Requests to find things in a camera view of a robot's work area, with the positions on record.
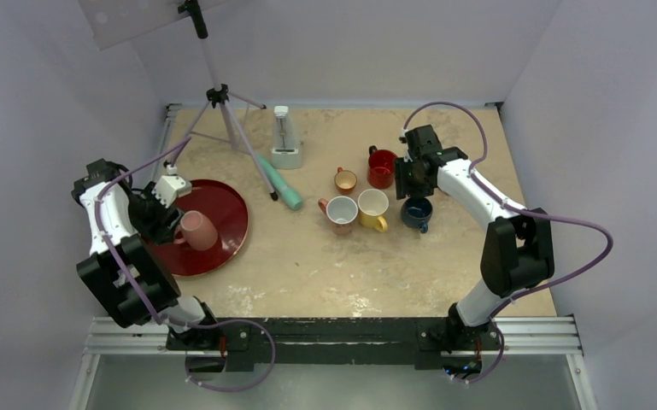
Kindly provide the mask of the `red mug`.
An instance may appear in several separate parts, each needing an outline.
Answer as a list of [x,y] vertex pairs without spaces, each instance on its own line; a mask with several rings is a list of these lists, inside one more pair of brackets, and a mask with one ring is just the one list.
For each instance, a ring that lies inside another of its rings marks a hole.
[[395,181],[395,160],[397,155],[388,149],[378,149],[372,145],[368,149],[367,181],[376,189],[385,190]]

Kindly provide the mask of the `blue white mug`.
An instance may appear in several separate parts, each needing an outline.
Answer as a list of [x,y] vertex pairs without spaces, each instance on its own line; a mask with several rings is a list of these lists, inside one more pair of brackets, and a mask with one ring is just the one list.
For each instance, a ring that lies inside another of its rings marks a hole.
[[412,229],[426,234],[429,222],[433,215],[433,206],[426,198],[409,197],[403,204],[400,212],[402,223]]

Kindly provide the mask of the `yellow mug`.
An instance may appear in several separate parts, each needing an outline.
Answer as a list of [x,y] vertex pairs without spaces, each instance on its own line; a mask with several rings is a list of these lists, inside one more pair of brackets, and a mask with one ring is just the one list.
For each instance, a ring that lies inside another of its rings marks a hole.
[[367,189],[358,196],[359,223],[379,232],[388,230],[384,217],[390,206],[389,198],[378,189]]

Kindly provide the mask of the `pink mug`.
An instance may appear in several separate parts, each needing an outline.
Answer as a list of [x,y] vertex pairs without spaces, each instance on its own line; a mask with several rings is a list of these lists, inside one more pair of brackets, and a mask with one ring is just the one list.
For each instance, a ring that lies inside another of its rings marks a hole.
[[173,243],[204,251],[216,245],[219,233],[211,220],[199,211],[186,212],[176,229]]

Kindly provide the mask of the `small orange mug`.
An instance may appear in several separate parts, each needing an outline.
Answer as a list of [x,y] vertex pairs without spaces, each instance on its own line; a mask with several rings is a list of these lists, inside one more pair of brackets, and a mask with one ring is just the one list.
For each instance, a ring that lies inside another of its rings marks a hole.
[[348,196],[355,189],[358,178],[354,172],[339,167],[333,178],[333,183],[337,191],[343,195]]

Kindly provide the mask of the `salmon mug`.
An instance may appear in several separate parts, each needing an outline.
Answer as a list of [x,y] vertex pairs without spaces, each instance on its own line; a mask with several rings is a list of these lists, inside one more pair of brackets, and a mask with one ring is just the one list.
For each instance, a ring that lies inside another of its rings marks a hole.
[[320,211],[328,218],[336,235],[348,235],[358,218],[359,208],[349,196],[335,196],[331,200],[318,200]]

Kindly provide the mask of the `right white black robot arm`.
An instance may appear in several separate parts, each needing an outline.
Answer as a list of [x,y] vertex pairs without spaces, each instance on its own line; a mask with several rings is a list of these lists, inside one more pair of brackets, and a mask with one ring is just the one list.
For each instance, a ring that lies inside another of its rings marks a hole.
[[484,229],[481,279],[450,307],[445,325],[448,341],[464,348],[504,301],[554,276],[551,226],[540,208],[526,216],[525,207],[473,169],[461,149],[444,148],[432,126],[405,131],[399,140],[407,154],[394,162],[397,198],[425,198],[440,190]]

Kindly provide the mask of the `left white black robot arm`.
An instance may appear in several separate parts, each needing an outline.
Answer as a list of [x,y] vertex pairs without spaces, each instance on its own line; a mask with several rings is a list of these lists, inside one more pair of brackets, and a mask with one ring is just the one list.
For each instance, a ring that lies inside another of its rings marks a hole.
[[211,349],[220,340],[214,314],[200,299],[182,296],[150,250],[173,243],[185,216],[176,201],[191,193],[191,183],[171,171],[136,189],[125,166],[104,159],[86,171],[71,192],[91,231],[89,254],[76,266],[79,278],[117,325],[165,323],[174,336]]

